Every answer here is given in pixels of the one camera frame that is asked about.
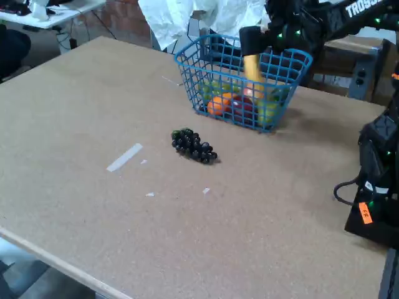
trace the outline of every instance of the orange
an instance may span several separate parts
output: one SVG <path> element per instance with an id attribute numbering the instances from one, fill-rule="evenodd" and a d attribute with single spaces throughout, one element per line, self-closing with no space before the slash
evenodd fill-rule
<path id="1" fill-rule="evenodd" d="M 226 92 L 221 97 L 213 97 L 208 103 L 208 112 L 212 115 L 223 115 L 223 113 L 231 108 L 231 99 L 234 97 L 233 93 Z"/>

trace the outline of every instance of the orange label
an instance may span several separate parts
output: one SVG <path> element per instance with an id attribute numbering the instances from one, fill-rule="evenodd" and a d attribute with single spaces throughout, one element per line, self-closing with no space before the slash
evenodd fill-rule
<path id="1" fill-rule="evenodd" d="M 370 215 L 370 211 L 368 210 L 366 203 L 360 202 L 359 209 L 360 209 L 360 214 L 362 215 L 364 224 L 373 223 L 372 216 Z"/>

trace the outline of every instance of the plastic wire basket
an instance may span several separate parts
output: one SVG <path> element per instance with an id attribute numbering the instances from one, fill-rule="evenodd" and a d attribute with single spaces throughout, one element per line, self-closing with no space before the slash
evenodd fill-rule
<path id="1" fill-rule="evenodd" d="M 274 54 L 269 48 L 259 56 L 264 82 L 244 76 L 239 39 L 202 36 L 175 55 L 193 108 L 199 114 L 262 132 L 276 127 L 312 56 L 289 49 Z"/>

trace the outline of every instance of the bunch of grapes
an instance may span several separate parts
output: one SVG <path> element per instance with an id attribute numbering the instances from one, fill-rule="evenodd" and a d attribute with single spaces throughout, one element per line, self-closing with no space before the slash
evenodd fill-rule
<path id="1" fill-rule="evenodd" d="M 185 154 L 191 159 L 201 161 L 204 164 L 208 164 L 218 157 L 218 154 L 212 151 L 213 147 L 208 142 L 201 143 L 199 134 L 194 133 L 191 129 L 184 128 L 173 131 L 172 140 L 172 146 L 180 154 Z"/>

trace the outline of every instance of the cable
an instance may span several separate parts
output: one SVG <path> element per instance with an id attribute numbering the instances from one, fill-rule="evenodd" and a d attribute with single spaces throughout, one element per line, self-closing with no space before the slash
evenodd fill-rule
<path id="1" fill-rule="evenodd" d="M 193 40 L 191 39 L 191 37 L 188 35 L 190 33 L 190 20 L 188 20 L 188 27 L 187 27 L 187 37 L 188 39 L 193 42 Z"/>
<path id="2" fill-rule="evenodd" d="M 359 179 L 359 176 L 357 176 L 356 178 L 354 178 L 353 180 L 351 180 L 349 182 L 343 182 L 343 183 L 340 183 L 340 184 L 336 185 L 336 187 L 334 187 L 334 191 L 333 191 L 333 194 L 334 194 L 334 197 L 336 198 L 336 200 L 338 200 L 339 202 L 341 202 L 343 204 L 347 204 L 348 206 L 352 206 L 353 205 L 352 202 L 346 201 L 345 199 L 342 199 L 341 197 L 338 196 L 337 192 L 342 187 L 355 184 L 358 181 L 358 179 Z"/>
<path id="3" fill-rule="evenodd" d="M 73 28 L 73 26 L 74 26 L 74 20 L 71 20 L 71 22 L 70 22 L 70 31 L 69 31 L 69 32 L 66 32 L 66 33 L 67 33 L 67 37 L 66 37 L 65 39 L 63 39 L 63 40 L 58 40 L 58 38 L 57 38 L 58 44 L 59 44 L 61 47 L 63 47 L 65 50 L 72 50 L 72 49 L 70 49 L 70 48 L 65 47 L 62 43 L 65 42 L 67 39 L 70 39 L 70 38 L 72 37 L 72 28 Z M 56 35 L 57 35 L 57 36 L 61 36 L 61 35 L 64 35 L 64 34 L 65 34 L 65 33 L 61 33 L 61 31 L 59 31 L 59 33 L 56 34 Z"/>
<path id="4" fill-rule="evenodd" d="M 173 46 L 172 52 L 171 52 L 170 54 L 173 54 L 173 53 L 174 53 L 175 48 L 176 48 L 177 41 L 178 41 L 178 40 L 176 40 L 175 45 Z"/>
<path id="5" fill-rule="evenodd" d="M 343 183 L 340 183 L 340 184 L 336 185 L 336 187 L 334 187 L 334 191 L 333 191 L 333 194 L 334 194 L 334 197 L 336 198 L 336 200 L 338 200 L 338 201 L 341 202 L 342 204 L 347 204 L 348 206 L 354 206 L 354 202 L 346 201 L 345 199 L 343 199 L 343 198 L 341 198 L 340 196 L 338 196 L 337 192 L 338 192 L 338 190 L 341 189 L 342 187 L 345 187 L 345 186 L 349 186 L 349 185 L 358 183 L 358 180 L 359 180 L 359 176 L 357 176 L 356 178 L 354 178 L 353 180 L 351 180 L 351 181 L 349 181 L 349 182 L 343 182 Z M 368 204 L 369 202 L 374 201 L 375 195 L 377 194 L 377 189 L 376 189 L 376 187 L 375 187 L 374 185 L 372 185 L 372 188 L 373 188 L 373 191 L 372 191 L 372 198 L 371 198 L 370 200 L 368 200 L 368 201 L 365 201 L 364 203 L 366 203 L 366 204 Z"/>
<path id="6" fill-rule="evenodd" d="M 58 8 L 51 7 L 49 9 L 51 9 L 52 11 L 79 11 L 80 15 L 84 18 L 84 23 L 85 23 L 86 32 L 87 32 L 87 41 L 91 40 L 89 27 L 87 26 L 87 18 L 82 11 L 78 10 L 77 8 L 69 8 L 69 9 L 60 8 L 60 9 L 58 9 Z"/>
<path id="7" fill-rule="evenodd" d="M 100 21 L 100 23 L 104 26 L 104 28 L 106 28 L 106 30 L 112 35 L 112 37 L 116 40 L 118 40 L 115 35 L 112 33 L 112 31 L 104 24 L 104 22 L 98 17 L 98 15 L 92 11 L 93 15 Z"/>

